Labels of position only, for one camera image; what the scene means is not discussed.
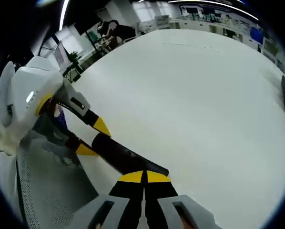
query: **wall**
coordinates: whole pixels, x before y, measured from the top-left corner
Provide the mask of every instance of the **wall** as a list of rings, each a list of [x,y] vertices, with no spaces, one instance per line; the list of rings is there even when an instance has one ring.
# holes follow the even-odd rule
[[[73,36],[76,38],[77,42],[82,47],[82,51],[79,54],[94,50],[94,47],[92,46],[90,41],[85,37],[86,35],[85,33],[80,35],[77,29],[73,25],[69,27],[69,30],[71,31]]]
[[[45,27],[45,29],[40,33],[40,35],[37,38],[37,40],[35,41],[35,43],[33,43],[31,45],[31,51],[32,51],[33,55],[36,56],[39,54],[40,47],[42,46],[42,42],[44,40],[44,37],[46,36],[46,32],[47,32],[48,28],[49,28],[49,26]]]
[[[54,57],[54,50],[57,48],[57,44],[56,42],[53,40],[53,38],[49,38],[43,45],[43,47],[45,48],[49,48],[49,49],[53,49],[53,50],[49,50],[49,49],[42,49],[40,52],[40,56],[45,57],[46,59],[48,59],[51,64],[57,69],[60,70],[60,67],[58,65],[58,62],[56,60],[56,58]]]
[[[110,16],[109,12],[106,10],[106,8],[100,10],[97,12],[97,16],[103,20],[103,21],[111,21],[112,17]]]
[[[112,0],[105,7],[111,18],[120,24],[133,26],[139,22],[139,18],[128,0]]]
[[[57,32],[56,36],[60,41],[62,41],[63,46],[68,53],[80,53],[83,50],[81,43],[77,40],[68,27],[64,27],[63,30]]]

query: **table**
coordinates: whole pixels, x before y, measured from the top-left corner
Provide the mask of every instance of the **table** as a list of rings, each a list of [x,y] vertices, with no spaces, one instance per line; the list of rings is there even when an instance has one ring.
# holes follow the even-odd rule
[[[111,51],[109,47],[110,43],[109,42],[104,42],[103,44],[99,45],[97,47],[97,51],[88,51],[84,53],[81,58],[79,59],[79,64],[83,70],[86,70],[89,68],[93,63],[98,61],[102,55],[99,55],[99,53],[103,53],[103,55],[109,53]]]
[[[170,170],[176,191],[224,229],[258,229],[285,195],[282,72],[250,47],[204,31],[158,30],[101,58],[74,88],[112,137]],[[69,112],[68,127],[90,129]],[[81,156],[100,193],[120,174]]]

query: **ceiling light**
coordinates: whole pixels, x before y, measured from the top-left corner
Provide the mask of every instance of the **ceiling light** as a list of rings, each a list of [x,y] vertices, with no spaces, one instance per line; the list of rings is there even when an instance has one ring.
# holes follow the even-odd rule
[[[61,17],[60,17],[60,26],[59,26],[59,31],[62,30],[63,28],[63,22],[64,22],[64,17],[65,17],[65,12],[66,12],[66,8],[68,5],[68,2],[70,0],[64,0],[63,6],[62,6],[62,11],[61,11]]]
[[[236,0],[236,1],[239,1],[239,2],[241,2],[241,3],[243,3],[243,4],[245,4],[245,2],[243,2],[243,1],[240,1],[240,0]]]
[[[257,21],[259,19],[257,19],[255,16],[253,16],[252,14],[249,14],[241,9],[238,9],[236,7],[233,7],[233,6],[229,6],[229,5],[225,5],[223,3],[219,3],[219,2],[215,2],[215,1],[206,1],[206,0],[174,0],[174,1],[169,1],[168,3],[174,3],[174,2],[183,2],[183,1],[195,1],[195,2],[206,2],[206,3],[213,3],[213,4],[217,4],[217,5],[221,5],[221,6],[226,6],[226,7],[229,7],[231,9],[234,9],[234,10],[237,10],[237,11],[240,11],[242,13],[245,13],[247,14],[248,16],[251,16],[252,18],[256,19]]]
[[[30,94],[28,95],[26,102],[29,103],[29,101],[31,100],[31,98],[33,97],[34,92],[30,92]]]

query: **yellow joint cover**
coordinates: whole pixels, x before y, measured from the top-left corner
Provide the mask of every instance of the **yellow joint cover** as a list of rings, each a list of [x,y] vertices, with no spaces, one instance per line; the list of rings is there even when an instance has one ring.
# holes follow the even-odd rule
[[[108,136],[111,136],[111,133],[109,132],[108,128],[106,127],[104,121],[102,118],[98,117],[97,121],[95,122],[93,128],[96,130],[99,130],[101,133],[104,133]]]
[[[140,183],[142,180],[142,175],[142,171],[128,173],[126,175],[123,175],[118,181]]]
[[[78,149],[76,150],[76,154],[79,155],[87,155],[87,156],[98,156],[94,151],[89,149],[87,146],[84,144],[80,144]]]
[[[170,182],[170,179],[163,174],[147,171],[148,183]]]
[[[49,100],[50,98],[52,98],[52,93],[48,93],[44,98],[41,99],[41,102],[39,103],[37,110],[35,112],[36,115],[40,114],[40,110],[42,109],[44,103]]]

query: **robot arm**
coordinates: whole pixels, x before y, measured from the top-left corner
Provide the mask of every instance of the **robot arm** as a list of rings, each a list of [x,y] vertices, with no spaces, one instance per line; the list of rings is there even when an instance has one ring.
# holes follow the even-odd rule
[[[34,57],[11,77],[12,122],[6,127],[9,141],[18,145],[35,126],[40,115],[47,115],[66,137],[64,146],[80,155],[100,155],[122,174],[151,170],[168,175],[169,171],[127,149],[111,138],[104,121],[90,110],[84,96],[76,92],[63,76],[42,57]],[[94,129],[89,143],[79,139],[53,120],[53,107],[61,105]]]
[[[150,229],[220,229],[211,212],[187,195],[179,196],[168,177],[152,171],[122,176],[109,195],[99,195],[75,212],[67,228],[137,228],[142,212]]]

